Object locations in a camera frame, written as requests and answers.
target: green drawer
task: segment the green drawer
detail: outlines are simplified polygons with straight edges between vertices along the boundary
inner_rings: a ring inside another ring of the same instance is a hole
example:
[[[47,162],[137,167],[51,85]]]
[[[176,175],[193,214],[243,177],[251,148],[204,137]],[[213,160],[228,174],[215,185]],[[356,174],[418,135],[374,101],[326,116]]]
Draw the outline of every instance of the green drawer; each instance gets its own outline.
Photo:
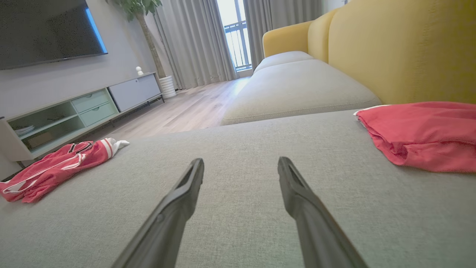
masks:
[[[85,126],[90,126],[110,115],[113,115],[114,113],[115,110],[112,107],[112,104],[106,103],[83,114],[80,114],[79,116],[83,120]]]
[[[104,90],[97,91],[71,101],[78,113],[84,112],[87,109],[91,109],[92,107],[96,107],[107,102],[109,102],[109,99]]]

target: stack of plates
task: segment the stack of plates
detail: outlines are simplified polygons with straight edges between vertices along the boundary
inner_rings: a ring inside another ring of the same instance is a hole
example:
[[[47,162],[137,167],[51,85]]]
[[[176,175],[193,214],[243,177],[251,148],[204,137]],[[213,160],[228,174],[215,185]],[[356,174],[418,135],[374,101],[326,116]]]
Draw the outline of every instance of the stack of plates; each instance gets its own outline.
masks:
[[[34,129],[35,129],[35,126],[31,125],[31,126],[23,127],[23,128],[20,128],[20,129],[16,129],[15,133],[18,136],[21,136],[21,135],[25,135],[26,133],[28,133],[30,131],[33,131]]]

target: brown box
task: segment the brown box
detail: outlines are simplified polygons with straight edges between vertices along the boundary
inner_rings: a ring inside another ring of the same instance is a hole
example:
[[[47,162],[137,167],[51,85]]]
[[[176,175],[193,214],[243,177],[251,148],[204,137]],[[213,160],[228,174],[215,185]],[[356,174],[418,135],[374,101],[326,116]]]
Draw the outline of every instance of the brown box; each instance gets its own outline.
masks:
[[[53,135],[51,135],[50,132],[45,132],[41,135],[38,135],[36,137],[33,137],[31,139],[26,140],[25,145],[29,149],[33,149],[35,147],[38,147],[42,144],[45,144],[53,139]]]

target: television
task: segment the television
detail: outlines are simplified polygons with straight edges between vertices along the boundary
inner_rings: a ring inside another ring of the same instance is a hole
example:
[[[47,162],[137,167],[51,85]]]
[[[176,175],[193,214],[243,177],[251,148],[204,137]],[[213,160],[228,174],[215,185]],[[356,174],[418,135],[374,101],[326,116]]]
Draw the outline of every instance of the television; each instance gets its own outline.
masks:
[[[0,0],[0,70],[107,53],[85,0]]]

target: wooden floor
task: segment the wooden floor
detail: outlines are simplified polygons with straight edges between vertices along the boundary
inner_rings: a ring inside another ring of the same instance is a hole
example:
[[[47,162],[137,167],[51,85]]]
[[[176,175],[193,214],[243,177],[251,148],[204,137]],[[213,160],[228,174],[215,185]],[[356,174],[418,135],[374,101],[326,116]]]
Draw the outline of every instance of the wooden floor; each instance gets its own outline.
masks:
[[[149,137],[219,126],[228,106],[249,77],[178,91],[177,97],[157,101],[107,125],[81,140]]]

